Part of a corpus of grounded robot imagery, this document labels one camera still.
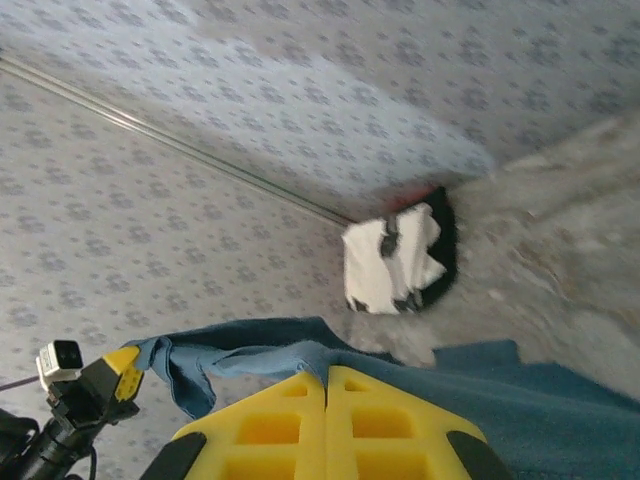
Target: red object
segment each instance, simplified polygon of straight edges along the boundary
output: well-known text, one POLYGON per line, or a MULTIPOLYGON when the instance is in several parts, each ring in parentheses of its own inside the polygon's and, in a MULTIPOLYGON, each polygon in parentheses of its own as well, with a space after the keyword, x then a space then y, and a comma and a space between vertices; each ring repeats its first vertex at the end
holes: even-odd
POLYGON ((433 192, 436 188, 437 185, 430 185, 428 187, 423 187, 420 190, 414 190, 411 193, 407 193, 406 195, 398 195, 393 200, 391 200, 389 208, 392 212, 397 212, 399 210, 402 210, 403 208, 407 208, 418 203, 424 197, 433 192))

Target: white camera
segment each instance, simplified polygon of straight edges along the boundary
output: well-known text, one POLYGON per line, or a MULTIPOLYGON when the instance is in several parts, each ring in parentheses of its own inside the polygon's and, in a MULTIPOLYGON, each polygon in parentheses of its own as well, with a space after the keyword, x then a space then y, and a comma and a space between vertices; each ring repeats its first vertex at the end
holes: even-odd
POLYGON ((45 391, 53 382, 76 380, 83 367, 80 346, 73 340, 54 340, 40 349, 36 367, 45 391))

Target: small camera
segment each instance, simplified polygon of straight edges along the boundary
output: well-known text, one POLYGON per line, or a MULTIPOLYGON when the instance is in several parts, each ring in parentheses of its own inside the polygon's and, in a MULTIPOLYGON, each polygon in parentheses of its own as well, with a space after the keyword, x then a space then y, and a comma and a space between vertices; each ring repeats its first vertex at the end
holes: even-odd
POLYGON ((40 349, 36 358, 40 384, 45 391, 53 382, 76 380, 83 367, 82 354, 78 342, 54 340, 40 349))

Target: white cloth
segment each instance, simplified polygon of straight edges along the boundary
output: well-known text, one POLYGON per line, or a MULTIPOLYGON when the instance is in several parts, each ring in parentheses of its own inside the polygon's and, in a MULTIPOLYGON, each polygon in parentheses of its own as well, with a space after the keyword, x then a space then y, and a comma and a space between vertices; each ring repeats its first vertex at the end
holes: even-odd
POLYGON ((410 292, 426 288, 446 271, 427 254, 440 235, 429 205, 421 203, 398 214, 397 229, 397 249, 386 260, 380 255, 384 219, 350 225, 342 235, 345 296, 354 310, 359 302, 369 313, 397 314, 394 300, 404 300, 410 292))

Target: blue cloth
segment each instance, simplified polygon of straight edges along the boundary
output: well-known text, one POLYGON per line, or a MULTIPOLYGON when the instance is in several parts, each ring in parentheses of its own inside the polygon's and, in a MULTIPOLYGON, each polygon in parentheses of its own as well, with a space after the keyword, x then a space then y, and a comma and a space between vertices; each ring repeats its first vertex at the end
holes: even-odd
POLYGON ((519 479, 640 479, 640 404, 556 364, 523 365, 511 341, 435 351, 436 367, 351 348, 321 318, 236 320, 128 343, 192 418, 216 396, 206 372, 325 385, 344 365, 467 418, 519 479))

